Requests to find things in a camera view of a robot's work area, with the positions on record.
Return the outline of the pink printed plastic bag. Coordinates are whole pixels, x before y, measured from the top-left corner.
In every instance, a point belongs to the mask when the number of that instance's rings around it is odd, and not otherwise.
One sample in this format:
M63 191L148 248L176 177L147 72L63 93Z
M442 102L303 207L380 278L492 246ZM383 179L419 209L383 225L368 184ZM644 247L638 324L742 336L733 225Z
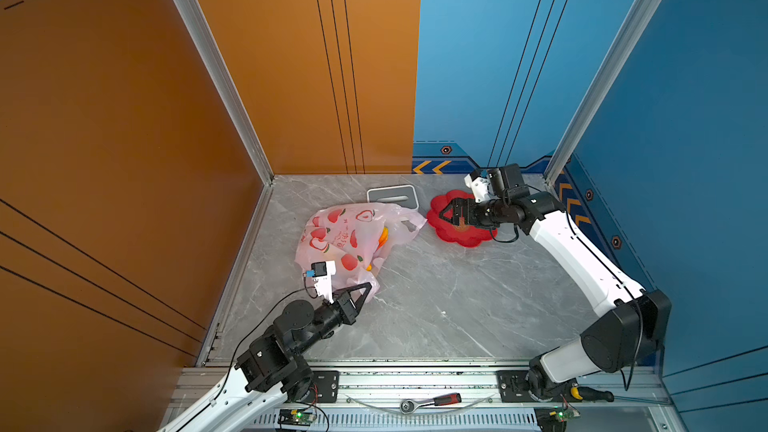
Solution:
M333 293L371 282L373 297L380 289L378 274L392 249L413 241L425 224L426 218L419 212L394 204L333 206L308 220L295 262L305 272L312 263L334 261Z

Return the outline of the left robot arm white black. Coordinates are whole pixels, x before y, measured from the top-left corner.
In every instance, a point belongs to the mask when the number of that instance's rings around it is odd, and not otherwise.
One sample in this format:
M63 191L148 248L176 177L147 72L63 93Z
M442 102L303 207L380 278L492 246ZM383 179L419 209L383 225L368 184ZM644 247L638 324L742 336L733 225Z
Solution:
M288 303L220 381L161 429L242 431L259 415L304 399L313 377L304 353L337 328L353 325L371 290L365 282L333 292L318 306L304 299Z

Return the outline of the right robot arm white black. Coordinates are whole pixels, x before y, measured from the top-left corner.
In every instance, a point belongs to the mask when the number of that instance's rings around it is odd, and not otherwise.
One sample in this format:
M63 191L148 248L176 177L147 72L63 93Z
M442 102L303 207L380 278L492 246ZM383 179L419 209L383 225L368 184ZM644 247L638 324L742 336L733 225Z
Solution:
M672 310L660 290L648 291L624 273L579 229L552 193L527 184L516 164L477 169L466 176L471 192L450 192L435 218L468 226L496 239L504 224L539 243L568 273L589 301L596 320L577 338L533 358L522 388L535 400L570 396L612 401L606 392L581 392L577 380L597 372L633 369L662 349Z

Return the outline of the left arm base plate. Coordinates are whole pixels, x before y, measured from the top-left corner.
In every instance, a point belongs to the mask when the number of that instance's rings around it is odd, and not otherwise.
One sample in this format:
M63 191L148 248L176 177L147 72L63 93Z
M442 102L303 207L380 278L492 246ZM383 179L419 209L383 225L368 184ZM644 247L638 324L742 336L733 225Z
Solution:
M338 400L340 372L338 370L313 370L309 388L302 402L332 404Z

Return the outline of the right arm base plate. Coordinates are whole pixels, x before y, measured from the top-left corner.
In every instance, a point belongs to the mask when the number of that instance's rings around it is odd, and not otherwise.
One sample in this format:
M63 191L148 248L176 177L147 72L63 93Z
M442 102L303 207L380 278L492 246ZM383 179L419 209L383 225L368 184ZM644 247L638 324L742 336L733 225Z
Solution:
M496 372L497 386L504 403L551 402L563 396L571 399L571 389L578 386L575 379L552 382L538 369L500 370Z

